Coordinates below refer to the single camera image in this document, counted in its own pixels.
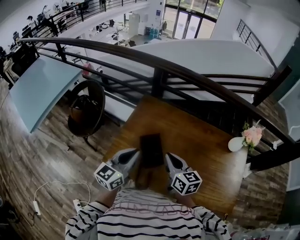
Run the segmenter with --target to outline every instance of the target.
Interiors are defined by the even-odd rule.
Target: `black railing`
[[[243,43],[247,44],[254,51],[256,51],[263,58],[265,58],[268,62],[270,62],[270,64],[274,67],[274,70],[277,71],[276,64],[274,63],[266,48],[263,46],[263,44],[255,35],[255,33],[244,23],[242,19],[240,20],[240,23],[238,25],[237,32],[240,35],[240,38],[243,41]]]
[[[241,78],[240,75],[201,75],[190,69],[187,69],[183,66],[180,66],[176,63],[167,61],[165,59],[153,56],[148,53],[137,51],[130,48],[125,48],[117,45],[111,45],[107,43],[82,40],[82,39],[70,39],[70,38],[28,38],[21,39],[22,43],[24,42],[41,42],[41,43],[52,43],[56,44],[57,49],[45,48],[45,47],[36,47],[37,49],[42,49],[39,51],[39,54],[56,59],[66,64],[72,65],[74,67],[86,70],[93,75],[86,76],[86,79],[99,81],[100,84],[105,88],[106,91],[118,94],[122,96],[125,100],[137,104],[141,97],[145,94],[151,94],[152,96],[159,98],[163,101],[167,101],[173,105],[176,105],[178,108],[189,112],[195,116],[202,118],[203,111],[205,108],[206,101],[201,101],[197,99],[193,94],[190,94],[191,89],[186,88],[176,88],[173,87],[174,84],[180,82],[181,85],[193,85],[193,90],[197,91],[206,91],[210,94],[220,98],[225,101],[225,103],[209,103],[213,104],[213,107],[220,109],[222,113],[227,110],[233,116],[233,121],[248,121],[252,124],[252,120],[258,121],[261,120],[260,124],[266,127],[272,134],[281,139],[286,145],[295,144],[294,140],[277,128],[273,123],[271,123],[266,115],[257,109],[255,106],[250,104],[245,99],[241,98],[239,95],[224,87],[222,82],[215,82],[208,77],[222,77],[222,78]],[[113,65],[104,61],[96,60],[90,57],[66,52],[60,45],[71,45],[86,49],[91,49],[95,51],[100,51],[108,54],[112,54],[127,60],[138,62],[146,66],[152,67],[154,69],[154,74],[152,77],[145,77],[141,74],[133,72],[131,70],[122,68],[120,66]],[[49,51],[52,54],[58,54],[57,57],[45,53]],[[108,75],[104,72],[98,72],[96,70],[81,66],[79,64],[68,61],[67,56],[72,56],[80,58],[82,60],[87,60],[92,63],[116,70],[118,72],[124,73],[126,75],[132,76],[131,80],[120,80],[114,76]],[[245,79],[257,79],[258,81],[265,80],[266,82],[272,81],[271,79],[254,77],[254,76],[243,76]],[[166,94],[173,94],[177,96],[177,100],[172,100],[169,97],[166,97]],[[231,134],[231,130],[228,126],[225,126],[228,123],[228,114],[226,116],[221,116],[219,122],[215,120],[212,121],[212,124],[227,131]],[[236,129],[236,133],[239,134],[241,131],[241,125]],[[255,160],[255,157],[248,159],[248,162]]]
[[[51,16],[50,18],[41,21],[35,28],[31,29],[23,38],[46,38],[57,37],[63,31],[71,28],[73,25],[84,22],[87,18],[96,14],[106,12],[112,8],[124,6],[129,3],[137,3],[147,0],[88,0],[82,3],[77,3]]]

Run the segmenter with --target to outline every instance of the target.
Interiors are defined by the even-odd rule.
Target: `black and white cube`
[[[94,175],[97,182],[110,191],[124,184],[123,174],[106,163],[101,163]]]
[[[201,183],[202,179],[197,171],[181,172],[175,174],[171,186],[181,195],[188,195],[197,192]]]

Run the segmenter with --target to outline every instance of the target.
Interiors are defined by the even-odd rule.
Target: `light blue table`
[[[38,127],[80,74],[76,67],[40,56],[19,78],[10,95],[30,133],[37,130],[40,136],[67,149],[66,145],[49,139]]]

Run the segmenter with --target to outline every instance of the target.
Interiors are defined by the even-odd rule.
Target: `flower vase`
[[[228,148],[231,152],[236,152],[243,147],[245,137],[234,137],[228,142]]]

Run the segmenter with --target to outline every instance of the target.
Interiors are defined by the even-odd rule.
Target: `striped shirt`
[[[188,208],[150,190],[126,188],[111,208],[92,202],[70,218],[66,240],[230,240],[227,226],[205,207]]]

